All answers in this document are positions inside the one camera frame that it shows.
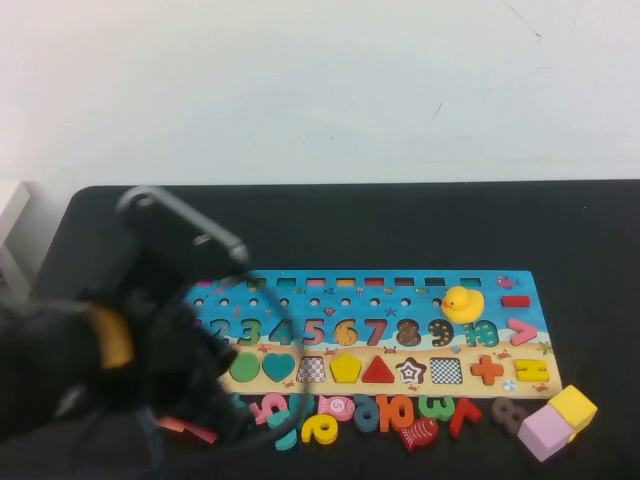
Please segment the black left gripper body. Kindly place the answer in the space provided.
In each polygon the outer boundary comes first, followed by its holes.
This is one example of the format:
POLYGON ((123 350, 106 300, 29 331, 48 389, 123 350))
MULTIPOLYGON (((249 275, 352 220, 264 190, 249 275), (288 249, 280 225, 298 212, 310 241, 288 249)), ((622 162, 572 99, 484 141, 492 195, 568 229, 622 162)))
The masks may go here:
POLYGON ((135 266, 132 305, 138 308, 144 392, 153 408, 237 441, 255 428, 253 414, 237 407, 220 381, 239 352, 207 333, 185 302, 192 282, 150 260, 135 266))

